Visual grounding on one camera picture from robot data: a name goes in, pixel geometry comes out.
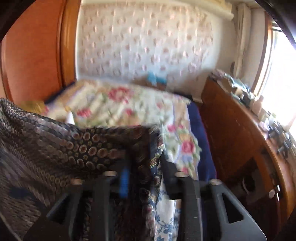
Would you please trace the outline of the navy circle-patterned cloth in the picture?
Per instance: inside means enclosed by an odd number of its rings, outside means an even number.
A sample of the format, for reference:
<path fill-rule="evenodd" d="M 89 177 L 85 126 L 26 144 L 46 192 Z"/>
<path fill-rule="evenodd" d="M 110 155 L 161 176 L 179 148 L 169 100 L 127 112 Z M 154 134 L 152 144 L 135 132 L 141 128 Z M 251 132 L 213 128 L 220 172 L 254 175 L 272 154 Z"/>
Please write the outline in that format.
<path fill-rule="evenodd" d="M 72 186 L 128 162 L 128 192 L 112 195 L 114 240 L 152 240 L 149 195 L 159 188 L 157 126 L 85 128 L 29 113 L 1 99 L 1 220 L 15 240 Z"/>

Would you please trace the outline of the blue floral white bedsheet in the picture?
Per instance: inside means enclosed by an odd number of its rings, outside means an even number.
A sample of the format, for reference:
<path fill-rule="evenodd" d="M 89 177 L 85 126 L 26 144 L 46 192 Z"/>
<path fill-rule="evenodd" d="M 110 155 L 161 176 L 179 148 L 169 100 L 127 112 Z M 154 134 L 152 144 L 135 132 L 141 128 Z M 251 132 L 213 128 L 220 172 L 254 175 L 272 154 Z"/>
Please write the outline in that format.
<path fill-rule="evenodd" d="M 146 228 L 152 240 L 176 240 L 181 215 L 181 200 L 170 200 L 162 183 L 149 195 Z"/>

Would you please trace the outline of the navy blue mattress edge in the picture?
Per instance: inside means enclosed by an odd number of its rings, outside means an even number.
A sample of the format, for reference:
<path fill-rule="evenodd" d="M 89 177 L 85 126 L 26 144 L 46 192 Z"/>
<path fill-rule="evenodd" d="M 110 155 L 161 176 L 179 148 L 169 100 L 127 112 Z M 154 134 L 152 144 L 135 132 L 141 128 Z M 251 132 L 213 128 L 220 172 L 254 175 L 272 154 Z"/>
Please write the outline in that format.
<path fill-rule="evenodd" d="M 201 148 L 200 161 L 197 165 L 198 178 L 201 181 L 209 182 L 211 179 L 216 179 L 217 174 L 210 151 L 207 133 L 197 105 L 194 102 L 191 102 L 187 108 L 191 131 L 197 138 L 198 146 Z"/>

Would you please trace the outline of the long wooden sideboard cabinet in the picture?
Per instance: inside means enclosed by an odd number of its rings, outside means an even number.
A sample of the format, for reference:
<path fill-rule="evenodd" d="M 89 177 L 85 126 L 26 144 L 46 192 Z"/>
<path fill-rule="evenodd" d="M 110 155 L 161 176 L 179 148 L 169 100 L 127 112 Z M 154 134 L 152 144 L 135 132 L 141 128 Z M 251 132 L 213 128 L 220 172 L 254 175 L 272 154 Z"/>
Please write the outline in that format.
<path fill-rule="evenodd" d="M 217 177 L 273 240 L 295 207 L 290 164 L 259 128 L 258 118 L 212 78 L 207 78 L 201 99 Z"/>

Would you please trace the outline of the floral pink quilt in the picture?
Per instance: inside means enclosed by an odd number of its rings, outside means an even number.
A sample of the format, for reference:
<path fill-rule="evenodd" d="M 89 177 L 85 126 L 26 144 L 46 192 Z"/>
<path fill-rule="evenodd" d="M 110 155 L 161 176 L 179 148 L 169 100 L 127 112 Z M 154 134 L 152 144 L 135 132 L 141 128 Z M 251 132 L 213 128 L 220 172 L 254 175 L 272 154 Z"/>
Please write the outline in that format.
<path fill-rule="evenodd" d="M 154 88 L 99 80 L 81 80 L 47 104 L 46 116 L 65 119 L 73 113 L 81 127 L 158 125 L 169 161 L 198 178 L 201 148 L 191 130 L 185 97 Z"/>

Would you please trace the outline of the clutter on sideboard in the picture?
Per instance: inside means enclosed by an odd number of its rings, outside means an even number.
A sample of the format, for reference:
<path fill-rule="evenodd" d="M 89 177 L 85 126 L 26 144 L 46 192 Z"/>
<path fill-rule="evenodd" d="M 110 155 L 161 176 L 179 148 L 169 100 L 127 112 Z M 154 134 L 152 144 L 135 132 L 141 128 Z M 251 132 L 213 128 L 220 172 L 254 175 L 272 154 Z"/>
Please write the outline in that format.
<path fill-rule="evenodd" d="M 295 154 L 295 102 L 280 89 L 268 89 L 254 94 L 239 78 L 214 69 L 209 75 L 225 92 L 244 104 L 262 123 L 261 129 L 268 137 L 278 137 L 278 151 Z"/>

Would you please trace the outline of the yellow sunflower pillow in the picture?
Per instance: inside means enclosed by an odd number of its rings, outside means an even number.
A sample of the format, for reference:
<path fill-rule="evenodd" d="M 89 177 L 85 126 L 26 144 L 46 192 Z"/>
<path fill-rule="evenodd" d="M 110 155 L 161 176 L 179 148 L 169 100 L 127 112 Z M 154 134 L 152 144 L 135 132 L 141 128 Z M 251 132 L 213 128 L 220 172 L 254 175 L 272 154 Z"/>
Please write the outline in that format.
<path fill-rule="evenodd" d="M 20 104 L 20 108 L 37 114 L 43 114 L 47 111 L 47 107 L 43 101 L 24 101 Z"/>

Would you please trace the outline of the blue tissue box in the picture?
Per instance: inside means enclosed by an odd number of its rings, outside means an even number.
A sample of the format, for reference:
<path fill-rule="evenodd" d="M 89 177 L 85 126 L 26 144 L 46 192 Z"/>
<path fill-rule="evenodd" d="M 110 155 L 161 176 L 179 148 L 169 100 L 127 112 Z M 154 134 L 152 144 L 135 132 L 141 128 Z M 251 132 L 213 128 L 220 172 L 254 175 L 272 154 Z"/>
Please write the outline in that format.
<path fill-rule="evenodd" d="M 162 77 L 156 76 L 154 73 L 149 72 L 147 75 L 147 81 L 152 85 L 152 86 L 157 86 L 158 84 L 160 85 L 166 85 L 167 80 Z"/>

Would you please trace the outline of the bright window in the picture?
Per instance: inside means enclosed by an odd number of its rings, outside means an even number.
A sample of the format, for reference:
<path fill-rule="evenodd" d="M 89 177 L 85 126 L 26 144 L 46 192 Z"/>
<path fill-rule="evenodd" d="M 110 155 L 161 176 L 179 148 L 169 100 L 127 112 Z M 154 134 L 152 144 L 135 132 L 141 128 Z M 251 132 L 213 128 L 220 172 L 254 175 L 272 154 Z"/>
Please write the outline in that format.
<path fill-rule="evenodd" d="M 267 42 L 267 64 L 255 92 L 263 97 L 263 109 L 289 131 L 295 123 L 295 47 L 275 21 L 268 26 Z"/>

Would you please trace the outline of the orange wooden wardrobe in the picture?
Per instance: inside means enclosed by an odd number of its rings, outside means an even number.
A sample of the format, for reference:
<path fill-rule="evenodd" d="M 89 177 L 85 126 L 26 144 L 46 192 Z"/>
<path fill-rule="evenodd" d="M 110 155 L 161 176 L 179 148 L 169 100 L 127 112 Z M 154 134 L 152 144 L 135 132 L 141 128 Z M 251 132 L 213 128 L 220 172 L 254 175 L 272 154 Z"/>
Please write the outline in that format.
<path fill-rule="evenodd" d="M 1 96 L 47 100 L 76 80 L 80 1 L 34 1 L 1 42 Z"/>

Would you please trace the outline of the circle-patterned sheer curtain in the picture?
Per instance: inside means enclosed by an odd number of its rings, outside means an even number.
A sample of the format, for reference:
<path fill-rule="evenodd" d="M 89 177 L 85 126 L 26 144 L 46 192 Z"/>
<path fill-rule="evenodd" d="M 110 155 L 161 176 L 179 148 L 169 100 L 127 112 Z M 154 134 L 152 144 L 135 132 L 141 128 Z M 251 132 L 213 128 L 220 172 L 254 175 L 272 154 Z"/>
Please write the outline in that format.
<path fill-rule="evenodd" d="M 177 1 L 83 1 L 76 28 L 76 76 L 169 81 L 216 66 L 230 20 Z"/>

